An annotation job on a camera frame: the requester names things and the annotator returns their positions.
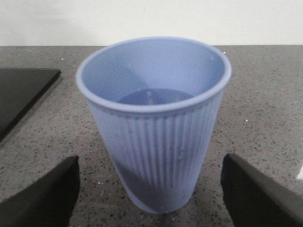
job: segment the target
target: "gray speckled countertop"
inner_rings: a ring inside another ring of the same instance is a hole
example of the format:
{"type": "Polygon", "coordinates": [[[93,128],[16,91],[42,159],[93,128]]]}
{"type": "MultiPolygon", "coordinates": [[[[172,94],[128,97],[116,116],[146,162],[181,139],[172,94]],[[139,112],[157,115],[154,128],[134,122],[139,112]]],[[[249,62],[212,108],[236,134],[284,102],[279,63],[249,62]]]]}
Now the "gray speckled countertop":
{"type": "Polygon", "coordinates": [[[59,68],[62,73],[0,143],[0,201],[64,157],[80,156],[81,189],[73,227],[231,227],[220,171],[235,152],[303,196],[303,46],[219,46],[233,67],[209,151],[189,203],[167,215],[128,199],[75,84],[80,62],[100,47],[0,47],[0,67],[59,68]]]}

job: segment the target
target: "granite countertop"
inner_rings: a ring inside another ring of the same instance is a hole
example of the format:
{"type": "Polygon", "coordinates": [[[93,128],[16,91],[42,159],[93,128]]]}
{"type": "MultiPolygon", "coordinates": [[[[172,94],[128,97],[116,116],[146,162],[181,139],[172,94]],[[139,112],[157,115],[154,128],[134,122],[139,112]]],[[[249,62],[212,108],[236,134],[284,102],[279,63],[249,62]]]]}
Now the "granite countertop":
{"type": "Polygon", "coordinates": [[[189,203],[167,215],[141,211],[115,173],[84,96],[75,84],[83,59],[100,47],[0,47],[0,67],[62,73],[0,143],[0,201],[79,155],[81,189],[70,226],[225,226],[223,157],[234,152],[303,197],[303,46],[218,46],[230,59],[211,144],[189,203]]]}

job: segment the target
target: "black object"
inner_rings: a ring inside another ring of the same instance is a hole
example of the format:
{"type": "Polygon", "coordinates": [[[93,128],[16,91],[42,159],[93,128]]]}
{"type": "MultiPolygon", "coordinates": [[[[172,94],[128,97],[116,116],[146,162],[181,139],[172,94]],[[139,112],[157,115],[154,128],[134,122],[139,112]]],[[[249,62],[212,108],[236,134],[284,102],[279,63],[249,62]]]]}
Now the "black object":
{"type": "Polygon", "coordinates": [[[303,199],[235,154],[224,157],[221,186],[235,227],[303,227],[303,199]]]}
{"type": "Polygon", "coordinates": [[[0,141],[59,74],[58,69],[0,69],[0,141]]]}
{"type": "Polygon", "coordinates": [[[80,189],[78,156],[0,203],[1,227],[66,227],[80,189]]]}

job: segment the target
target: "blue plastic cup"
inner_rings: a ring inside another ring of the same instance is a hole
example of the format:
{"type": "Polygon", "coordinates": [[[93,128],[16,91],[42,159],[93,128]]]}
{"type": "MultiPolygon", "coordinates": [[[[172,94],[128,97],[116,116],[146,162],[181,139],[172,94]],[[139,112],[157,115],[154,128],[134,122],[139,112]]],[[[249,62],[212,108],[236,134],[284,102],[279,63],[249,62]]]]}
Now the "blue plastic cup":
{"type": "Polygon", "coordinates": [[[78,87],[137,207],[162,214],[188,202],[231,71],[216,48],[175,37],[117,43],[80,65],[78,87]]]}

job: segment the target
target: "white wall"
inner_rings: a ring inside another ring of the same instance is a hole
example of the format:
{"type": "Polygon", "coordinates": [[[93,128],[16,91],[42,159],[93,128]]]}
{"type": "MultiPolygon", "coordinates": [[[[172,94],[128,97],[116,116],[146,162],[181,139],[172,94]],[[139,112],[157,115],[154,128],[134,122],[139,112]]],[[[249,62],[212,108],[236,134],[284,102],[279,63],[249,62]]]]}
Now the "white wall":
{"type": "Polygon", "coordinates": [[[303,0],[0,0],[0,45],[303,44],[303,0]]]}

